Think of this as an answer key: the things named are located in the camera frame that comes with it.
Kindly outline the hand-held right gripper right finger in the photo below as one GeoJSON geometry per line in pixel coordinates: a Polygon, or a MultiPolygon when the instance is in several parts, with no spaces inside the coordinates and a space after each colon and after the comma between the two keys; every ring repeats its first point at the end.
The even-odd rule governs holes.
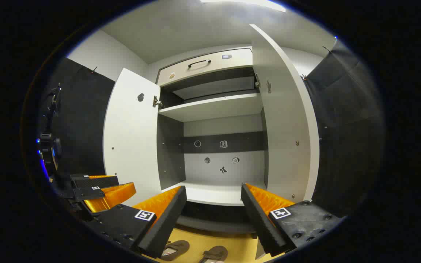
{"type": "Polygon", "coordinates": [[[306,247],[344,220],[314,202],[294,203],[248,183],[241,185],[241,201],[264,252],[272,257],[306,247]]]}

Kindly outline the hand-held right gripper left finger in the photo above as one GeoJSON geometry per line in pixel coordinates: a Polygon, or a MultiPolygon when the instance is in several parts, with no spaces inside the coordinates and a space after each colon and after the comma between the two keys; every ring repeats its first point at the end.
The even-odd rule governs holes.
{"type": "Polygon", "coordinates": [[[133,207],[118,204],[92,215],[86,226],[128,252],[160,258],[186,201],[186,188],[179,186],[133,207]]]}

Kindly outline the white shoe cabinet door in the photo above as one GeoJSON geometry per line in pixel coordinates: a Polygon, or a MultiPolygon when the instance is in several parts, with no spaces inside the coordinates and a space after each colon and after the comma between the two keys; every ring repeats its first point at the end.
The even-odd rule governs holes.
{"type": "Polygon", "coordinates": [[[103,162],[106,175],[120,184],[132,182],[136,194],[124,201],[134,206],[162,192],[157,159],[157,121],[154,105],[160,88],[123,68],[107,103],[103,127],[103,162]]]}
{"type": "Polygon", "coordinates": [[[267,190],[294,202],[310,201],[320,157],[314,107],[288,55],[261,28],[250,27],[268,139],[267,190]]]}

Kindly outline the white shoe cabinet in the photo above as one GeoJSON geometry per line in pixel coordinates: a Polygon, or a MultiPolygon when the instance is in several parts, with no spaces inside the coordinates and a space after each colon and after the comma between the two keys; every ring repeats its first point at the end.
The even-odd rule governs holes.
{"type": "MultiPolygon", "coordinates": [[[[156,78],[163,67],[207,53],[211,52],[169,61],[157,69],[156,78]]],[[[159,110],[200,100],[255,93],[259,94],[259,90],[255,87],[253,66],[226,70],[160,86],[159,100],[163,107],[159,110]]],[[[254,115],[192,122],[180,122],[158,114],[157,156],[160,182],[177,183],[189,179],[242,182],[266,188],[268,139],[264,109],[254,115]]],[[[256,236],[244,206],[186,201],[178,225],[201,231],[256,236]]]]}

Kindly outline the white cabinet drawer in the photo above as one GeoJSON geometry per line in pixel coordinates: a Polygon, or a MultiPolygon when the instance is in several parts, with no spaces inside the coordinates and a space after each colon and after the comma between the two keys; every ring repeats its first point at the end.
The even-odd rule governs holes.
{"type": "Polygon", "coordinates": [[[226,70],[251,67],[253,52],[251,48],[237,48],[211,52],[200,56],[175,62],[159,70],[155,84],[165,87],[187,79],[200,78],[226,70]],[[201,60],[212,60],[211,63],[198,63],[188,68],[188,65],[201,60]]]}

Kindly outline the brown fuzzy shoe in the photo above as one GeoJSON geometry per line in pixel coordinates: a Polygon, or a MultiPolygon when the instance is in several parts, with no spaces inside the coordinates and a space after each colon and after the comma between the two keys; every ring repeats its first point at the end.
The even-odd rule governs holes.
{"type": "Polygon", "coordinates": [[[186,253],[190,248],[190,243],[188,241],[167,241],[165,248],[160,257],[164,261],[174,261],[176,258],[186,253]]]}
{"type": "Polygon", "coordinates": [[[228,257],[228,250],[224,246],[215,246],[205,250],[198,263],[225,263],[228,257]]]}

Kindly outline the white cabinet shelf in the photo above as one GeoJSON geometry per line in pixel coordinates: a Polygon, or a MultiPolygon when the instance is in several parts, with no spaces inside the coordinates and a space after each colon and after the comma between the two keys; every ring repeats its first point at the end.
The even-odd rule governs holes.
{"type": "Polygon", "coordinates": [[[222,206],[244,206],[241,200],[241,185],[242,182],[205,182],[189,179],[177,183],[160,182],[163,193],[184,186],[187,201],[222,206]]]}
{"type": "Polygon", "coordinates": [[[158,114],[180,122],[228,118],[239,115],[259,114],[263,108],[261,96],[243,94],[200,100],[179,106],[164,108],[158,114]]]}

